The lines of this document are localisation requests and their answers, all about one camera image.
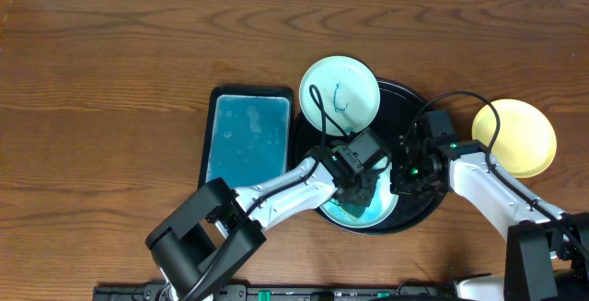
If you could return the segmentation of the green yellow sponge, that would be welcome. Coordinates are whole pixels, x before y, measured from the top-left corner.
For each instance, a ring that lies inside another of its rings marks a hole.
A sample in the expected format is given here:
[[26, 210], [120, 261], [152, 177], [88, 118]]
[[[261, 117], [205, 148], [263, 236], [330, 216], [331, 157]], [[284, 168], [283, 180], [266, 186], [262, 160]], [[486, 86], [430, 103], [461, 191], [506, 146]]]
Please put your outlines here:
[[353, 220], [366, 219], [368, 216], [374, 215], [374, 210], [371, 207], [365, 207], [349, 202], [343, 202], [341, 209]]

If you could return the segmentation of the yellow plate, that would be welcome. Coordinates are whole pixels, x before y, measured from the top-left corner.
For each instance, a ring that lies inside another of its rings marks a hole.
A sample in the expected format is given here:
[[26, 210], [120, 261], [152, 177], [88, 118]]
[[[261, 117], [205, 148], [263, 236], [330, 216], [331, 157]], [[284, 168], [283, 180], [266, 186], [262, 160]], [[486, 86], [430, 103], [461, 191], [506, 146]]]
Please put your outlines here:
[[516, 178], [534, 177], [546, 170], [557, 152], [549, 119], [522, 100], [503, 98], [491, 104], [501, 124], [491, 152], [503, 168]]

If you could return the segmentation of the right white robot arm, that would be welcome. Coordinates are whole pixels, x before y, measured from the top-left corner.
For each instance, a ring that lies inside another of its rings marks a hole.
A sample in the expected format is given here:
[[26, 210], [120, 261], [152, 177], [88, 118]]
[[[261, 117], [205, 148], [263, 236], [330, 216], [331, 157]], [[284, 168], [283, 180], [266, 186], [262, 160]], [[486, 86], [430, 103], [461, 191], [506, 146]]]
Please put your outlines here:
[[454, 284], [459, 300], [585, 300], [588, 297], [588, 215], [568, 214], [511, 176], [481, 142], [449, 132], [411, 131], [394, 177], [403, 195], [452, 193], [471, 203], [502, 235], [502, 278]]

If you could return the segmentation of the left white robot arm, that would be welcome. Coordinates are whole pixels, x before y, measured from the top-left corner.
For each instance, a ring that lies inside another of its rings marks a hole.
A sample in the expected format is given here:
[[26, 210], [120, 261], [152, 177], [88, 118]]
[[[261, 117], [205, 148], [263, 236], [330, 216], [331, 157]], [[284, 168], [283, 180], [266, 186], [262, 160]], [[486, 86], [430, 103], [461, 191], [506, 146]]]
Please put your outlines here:
[[146, 238], [154, 262], [179, 300], [216, 292], [287, 218], [331, 198], [367, 206], [389, 159], [384, 149], [314, 147], [298, 166], [252, 186], [205, 183]]

